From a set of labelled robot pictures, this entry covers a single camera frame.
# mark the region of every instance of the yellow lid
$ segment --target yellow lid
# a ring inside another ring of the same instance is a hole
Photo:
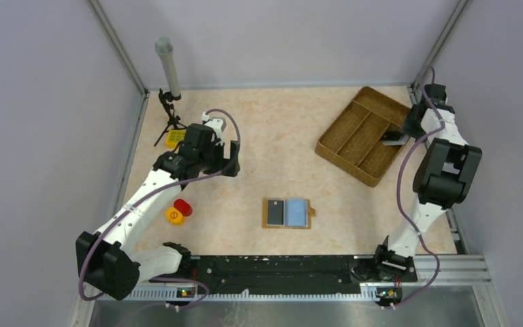
[[[165,139],[165,146],[174,149],[179,141],[183,141],[185,138],[185,129],[172,129],[168,132],[168,136]]]
[[[174,207],[165,211],[165,216],[174,225],[182,225],[185,222],[185,217]]]

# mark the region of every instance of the orange button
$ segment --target orange button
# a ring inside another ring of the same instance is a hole
[[[182,225],[185,222],[185,217],[174,207],[169,208],[165,211],[165,216],[174,225]]]

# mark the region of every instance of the wooden table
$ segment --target wooden table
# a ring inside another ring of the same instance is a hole
[[[138,250],[163,242],[181,243],[201,255],[369,254],[403,219],[396,207],[398,156],[382,181],[370,188],[315,154],[318,137],[359,91],[359,87],[308,89],[226,89],[183,91],[175,103],[182,122],[199,123],[201,113],[222,108],[237,120],[241,171],[190,184],[180,197],[193,207],[182,226],[164,212],[152,222]],[[410,106],[406,87],[377,87]],[[167,115],[151,94],[127,184],[125,199],[145,180],[156,158],[168,148],[153,143]],[[225,131],[235,139],[229,124]],[[403,203],[413,199],[413,175],[424,156],[417,149],[405,172]],[[263,229],[262,198],[308,198],[316,210],[309,230]],[[425,235],[438,253],[455,253],[445,217]]]

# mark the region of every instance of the wooden tray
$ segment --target wooden tray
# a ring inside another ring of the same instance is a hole
[[[380,137],[396,131],[410,108],[363,87],[319,138],[315,152],[369,187],[378,185],[404,147],[385,146]]]

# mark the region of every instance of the blue square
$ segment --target blue square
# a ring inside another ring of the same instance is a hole
[[[308,227],[308,202],[304,199],[285,201],[285,225],[289,227]]]

